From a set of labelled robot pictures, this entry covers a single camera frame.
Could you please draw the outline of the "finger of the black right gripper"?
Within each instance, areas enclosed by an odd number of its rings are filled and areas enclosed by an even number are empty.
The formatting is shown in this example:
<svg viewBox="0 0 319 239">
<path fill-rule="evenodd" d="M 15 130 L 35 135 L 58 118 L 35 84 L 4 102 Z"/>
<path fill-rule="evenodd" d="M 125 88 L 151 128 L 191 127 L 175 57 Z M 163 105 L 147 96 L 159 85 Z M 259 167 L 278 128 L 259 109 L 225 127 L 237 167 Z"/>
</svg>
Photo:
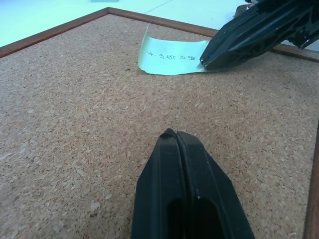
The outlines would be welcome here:
<svg viewBox="0 0 319 239">
<path fill-rule="evenodd" d="M 294 34 L 249 35 L 242 37 L 215 35 L 202 54 L 202 66 L 207 71 L 219 71 L 238 66 L 260 56 L 284 40 L 293 41 Z"/>
<path fill-rule="evenodd" d="M 242 14 L 229 21 L 227 24 L 225 24 L 216 33 L 216 35 L 218 34 L 226 37 L 242 37 L 249 35 L 255 36 L 256 34 L 252 32 L 252 27 L 249 25 L 249 20 L 252 19 L 252 17 L 246 11 L 244 11 Z"/>
</svg>

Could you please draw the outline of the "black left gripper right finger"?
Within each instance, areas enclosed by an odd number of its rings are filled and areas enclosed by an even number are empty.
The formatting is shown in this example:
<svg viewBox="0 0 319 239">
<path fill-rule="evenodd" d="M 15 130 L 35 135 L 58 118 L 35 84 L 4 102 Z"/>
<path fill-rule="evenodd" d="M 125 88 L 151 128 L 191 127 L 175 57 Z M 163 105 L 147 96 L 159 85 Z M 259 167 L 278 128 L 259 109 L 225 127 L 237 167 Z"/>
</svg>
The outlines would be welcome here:
<svg viewBox="0 0 319 239">
<path fill-rule="evenodd" d="M 201 141 L 177 133 L 187 192 L 187 239 L 255 239 L 229 177 Z"/>
</svg>

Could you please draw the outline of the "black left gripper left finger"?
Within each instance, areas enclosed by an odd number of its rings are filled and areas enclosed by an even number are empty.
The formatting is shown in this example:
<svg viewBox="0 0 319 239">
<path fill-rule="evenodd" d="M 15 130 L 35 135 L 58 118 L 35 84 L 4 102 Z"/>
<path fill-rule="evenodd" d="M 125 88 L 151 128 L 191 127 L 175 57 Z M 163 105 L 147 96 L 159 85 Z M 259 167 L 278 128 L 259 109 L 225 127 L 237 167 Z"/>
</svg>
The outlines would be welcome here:
<svg viewBox="0 0 319 239">
<path fill-rule="evenodd" d="M 157 139 L 137 181 L 131 239 L 197 239 L 192 144 L 170 128 Z"/>
</svg>

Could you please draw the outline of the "green sticky note with writing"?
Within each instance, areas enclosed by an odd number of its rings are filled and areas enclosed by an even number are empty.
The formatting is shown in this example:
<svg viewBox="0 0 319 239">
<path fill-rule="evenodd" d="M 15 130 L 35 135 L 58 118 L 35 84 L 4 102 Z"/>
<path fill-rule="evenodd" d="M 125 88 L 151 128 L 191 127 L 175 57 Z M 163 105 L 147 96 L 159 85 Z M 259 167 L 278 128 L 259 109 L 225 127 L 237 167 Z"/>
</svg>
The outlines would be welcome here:
<svg viewBox="0 0 319 239">
<path fill-rule="evenodd" d="M 149 26 L 138 55 L 138 67 L 154 75 L 183 75 L 200 73 L 206 70 L 200 62 L 200 56 L 209 41 L 172 41 L 153 38 L 149 35 Z"/>
</svg>

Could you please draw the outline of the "cork board with wooden frame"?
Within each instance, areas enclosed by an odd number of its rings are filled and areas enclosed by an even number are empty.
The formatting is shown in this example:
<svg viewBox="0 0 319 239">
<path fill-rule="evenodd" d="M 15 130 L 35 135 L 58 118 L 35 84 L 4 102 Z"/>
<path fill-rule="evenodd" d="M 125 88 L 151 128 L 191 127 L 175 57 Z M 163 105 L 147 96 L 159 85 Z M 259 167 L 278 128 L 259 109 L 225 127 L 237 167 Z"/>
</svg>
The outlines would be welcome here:
<svg viewBox="0 0 319 239">
<path fill-rule="evenodd" d="M 197 136 L 256 239 L 302 239 L 319 64 L 268 52 L 219 73 L 137 64 L 145 32 L 107 15 L 0 59 L 0 239 L 129 239 L 137 179 L 167 129 Z"/>
</svg>

